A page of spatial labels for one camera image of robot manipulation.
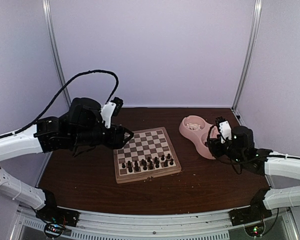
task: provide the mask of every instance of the chessboard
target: chessboard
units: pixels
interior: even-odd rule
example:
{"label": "chessboard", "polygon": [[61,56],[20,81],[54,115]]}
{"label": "chessboard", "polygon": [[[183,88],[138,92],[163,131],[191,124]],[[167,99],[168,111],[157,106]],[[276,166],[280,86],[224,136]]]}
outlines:
{"label": "chessboard", "polygon": [[135,131],[127,144],[113,151],[118,184],[181,172],[174,146],[164,127]]}

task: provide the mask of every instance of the chess board frame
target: chess board frame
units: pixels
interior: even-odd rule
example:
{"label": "chess board frame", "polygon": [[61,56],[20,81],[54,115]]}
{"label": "chess board frame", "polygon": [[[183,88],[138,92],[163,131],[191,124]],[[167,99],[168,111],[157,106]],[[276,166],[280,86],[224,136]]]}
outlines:
{"label": "chess board frame", "polygon": [[162,131],[164,138],[166,139],[169,147],[169,151],[171,152],[171,157],[174,160],[175,165],[169,166],[165,168],[156,169],[153,170],[147,170],[146,172],[134,172],[130,174],[120,175],[120,163],[118,158],[118,150],[113,151],[113,158],[114,158],[114,171],[115,171],[115,180],[118,184],[122,183],[128,183],[128,182],[135,182],[135,181],[141,181],[141,180],[152,180],[153,178],[158,178],[162,176],[167,176],[171,174],[177,174],[180,173],[182,168],[179,162],[179,159],[177,157],[176,151],[174,149],[174,146],[169,138],[169,135],[167,133],[167,130],[165,127],[157,127],[157,128],[151,128],[151,129],[144,129],[139,131],[134,131],[134,134],[141,134],[141,133],[148,133],[148,132],[155,132],[155,131]]}

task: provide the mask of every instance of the pink tray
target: pink tray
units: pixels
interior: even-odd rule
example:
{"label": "pink tray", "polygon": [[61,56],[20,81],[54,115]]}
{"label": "pink tray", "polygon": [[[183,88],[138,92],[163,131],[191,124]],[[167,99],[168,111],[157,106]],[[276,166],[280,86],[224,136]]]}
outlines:
{"label": "pink tray", "polygon": [[[191,130],[187,128],[187,124],[198,124],[200,125],[200,129]],[[181,135],[193,142],[196,151],[206,159],[215,159],[211,155],[208,147],[205,145],[205,143],[207,142],[208,132],[211,126],[212,124],[206,122],[203,118],[195,115],[185,117],[179,126],[179,131]],[[211,131],[210,138],[216,138],[217,135],[218,129],[215,126]]]}

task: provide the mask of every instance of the white panel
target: white panel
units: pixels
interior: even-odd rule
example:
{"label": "white panel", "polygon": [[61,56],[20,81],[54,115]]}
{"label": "white panel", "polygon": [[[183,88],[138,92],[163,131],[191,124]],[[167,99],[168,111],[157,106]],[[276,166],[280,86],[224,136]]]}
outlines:
{"label": "white panel", "polygon": [[[230,107],[248,46],[254,0],[51,0],[66,80],[117,73],[124,106]],[[102,104],[110,76],[69,86]]]}
{"label": "white panel", "polygon": [[[0,0],[0,134],[32,121],[60,88],[40,0]],[[47,115],[67,110],[61,96]],[[2,162],[14,177],[34,186],[44,154]],[[17,202],[0,195],[0,240],[8,239]]]}
{"label": "white panel", "polygon": [[263,1],[238,110],[258,147],[300,156],[300,0]]}

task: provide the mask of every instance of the wooden table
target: wooden table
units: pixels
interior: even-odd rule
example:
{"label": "wooden table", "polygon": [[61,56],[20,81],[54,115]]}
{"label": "wooden table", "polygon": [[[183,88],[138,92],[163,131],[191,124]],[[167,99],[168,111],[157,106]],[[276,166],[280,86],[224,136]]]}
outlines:
{"label": "wooden table", "polygon": [[123,108],[113,121],[132,131],[165,127],[182,166],[179,174],[117,184],[113,151],[104,146],[76,158],[58,150],[46,167],[39,187],[52,191],[59,206],[78,210],[135,215],[201,213],[250,204],[265,177],[200,156],[179,133],[184,117],[198,115],[209,123],[223,116],[238,122],[227,108]]}

